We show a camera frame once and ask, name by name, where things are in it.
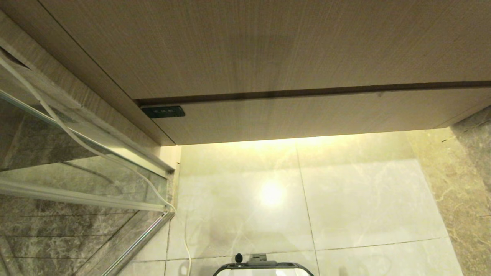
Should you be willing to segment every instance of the white wire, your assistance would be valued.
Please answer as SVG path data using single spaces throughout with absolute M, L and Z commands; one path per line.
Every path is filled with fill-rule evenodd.
M 85 142 L 83 142 L 77 135 L 75 135 L 72 130 L 70 130 L 66 125 L 65 123 L 63 123 L 63 121 L 61 121 L 61 119 L 58 117 L 58 115 L 53 111 L 53 109 L 44 101 L 43 97 L 41 97 L 41 95 L 36 91 L 36 89 L 29 83 L 28 80 L 26 80 L 21 74 L 19 74 L 12 66 L 10 66 L 10 64 L 8 64 L 5 59 L 3 59 L 2 56 L 0 56 L 0 64 L 2 64 L 2 66 L 7 69 L 8 72 L 10 72 L 18 81 L 20 81 L 26 88 L 27 90 L 29 91 L 29 93 L 31 93 L 35 98 L 36 100 L 39 101 L 39 103 L 44 107 L 44 109 L 48 112 L 48 114 L 56 121 L 56 123 L 58 123 L 58 125 L 66 132 L 66 134 L 68 134 L 73 140 L 75 140 L 80 146 L 82 146 L 83 148 L 85 148 L 86 150 L 90 151 L 91 153 L 95 154 L 95 155 L 98 155 L 104 159 L 107 159 L 107 160 L 110 160 L 110 161 L 113 161 L 129 170 L 131 170 L 132 172 L 136 173 L 139 177 L 141 177 L 147 184 L 148 186 L 150 186 L 150 188 L 153 190 L 153 192 L 155 193 L 155 195 L 157 195 L 157 197 L 164 203 L 164 204 L 167 204 L 169 205 L 175 212 L 176 214 L 176 219 L 179 220 L 179 218 L 177 217 L 177 209 L 176 207 L 174 207 L 174 205 L 170 204 L 169 202 L 167 202 L 167 200 L 165 200 L 161 195 L 160 193 L 157 191 L 157 189 L 155 188 L 155 186 L 153 185 L 153 183 L 148 179 L 146 178 L 143 174 L 139 173 L 136 169 L 134 169 L 133 167 L 129 166 L 128 164 L 126 164 L 125 162 L 117 159 L 116 157 L 114 156 L 107 156 L 95 149 L 93 149 L 92 147 L 90 147 L 89 145 L 87 145 Z M 181 223 L 181 226 L 183 227 L 184 229 L 184 246 L 186 247 L 186 251 L 188 253 L 188 259 L 189 259 L 189 264 L 188 264 L 188 273 L 187 273 L 187 276 L 190 276 L 191 274 L 191 253 L 189 251 L 189 248 L 188 248 L 188 243 L 186 242 L 186 227 L 185 225 L 182 224 L 182 222 L 180 221 Z

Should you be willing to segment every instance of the wood grain panel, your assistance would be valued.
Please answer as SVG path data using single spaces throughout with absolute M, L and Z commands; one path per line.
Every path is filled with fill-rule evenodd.
M 40 2 L 134 99 L 491 79 L 491 1 Z
M 154 119 L 177 144 L 447 127 L 491 105 L 491 88 L 398 91 L 183 104 Z
M 141 112 L 131 98 L 83 51 L 38 1 L 0 1 L 0 8 L 71 73 L 151 139 L 160 145 L 174 144 L 157 125 Z M 100 103 L 93 103 L 94 100 L 94 97 L 86 97 L 81 103 L 86 106 L 100 105 Z M 100 112 L 105 109 L 96 107 L 95 110 Z

